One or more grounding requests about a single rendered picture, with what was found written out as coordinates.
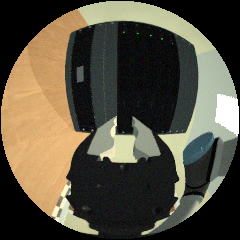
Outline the dark grey server rack frame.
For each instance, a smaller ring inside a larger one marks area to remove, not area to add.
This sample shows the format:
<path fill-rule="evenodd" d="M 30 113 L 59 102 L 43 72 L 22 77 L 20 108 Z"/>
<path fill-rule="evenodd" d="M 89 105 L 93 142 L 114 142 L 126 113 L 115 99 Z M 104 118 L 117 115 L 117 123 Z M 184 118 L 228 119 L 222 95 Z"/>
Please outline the dark grey server rack frame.
<path fill-rule="evenodd" d="M 198 93 L 195 47 L 167 29 L 133 22 L 71 32 L 65 85 L 75 132 L 92 133 L 117 116 L 115 135 L 133 135 L 131 117 L 158 135 L 186 133 Z"/>

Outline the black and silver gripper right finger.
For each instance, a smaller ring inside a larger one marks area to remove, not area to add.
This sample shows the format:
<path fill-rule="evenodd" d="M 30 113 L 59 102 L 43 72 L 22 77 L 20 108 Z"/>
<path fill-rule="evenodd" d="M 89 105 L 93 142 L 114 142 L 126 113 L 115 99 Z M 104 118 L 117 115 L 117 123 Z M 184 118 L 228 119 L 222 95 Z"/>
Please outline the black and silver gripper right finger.
<path fill-rule="evenodd" d="M 131 126 L 133 127 L 133 135 L 135 136 L 133 156 L 135 160 L 145 157 L 146 162 L 160 164 L 167 168 L 172 174 L 175 183 L 179 181 L 176 172 L 176 164 L 174 156 L 167 144 L 148 127 L 142 124 L 135 117 L 131 117 Z M 137 136 L 138 135 L 138 136 Z"/>

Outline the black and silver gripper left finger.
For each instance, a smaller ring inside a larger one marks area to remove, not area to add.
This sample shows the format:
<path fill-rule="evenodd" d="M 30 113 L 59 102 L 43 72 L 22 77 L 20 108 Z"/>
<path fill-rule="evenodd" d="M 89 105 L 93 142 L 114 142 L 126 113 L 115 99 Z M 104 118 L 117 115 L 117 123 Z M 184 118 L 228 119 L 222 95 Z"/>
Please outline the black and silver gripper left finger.
<path fill-rule="evenodd" d="M 83 165 L 102 161 L 103 157 L 111 159 L 115 155 L 115 127 L 118 125 L 118 117 L 115 116 L 97 130 L 89 134 L 76 148 L 70 170 L 66 179 L 71 182 L 75 172 Z"/>

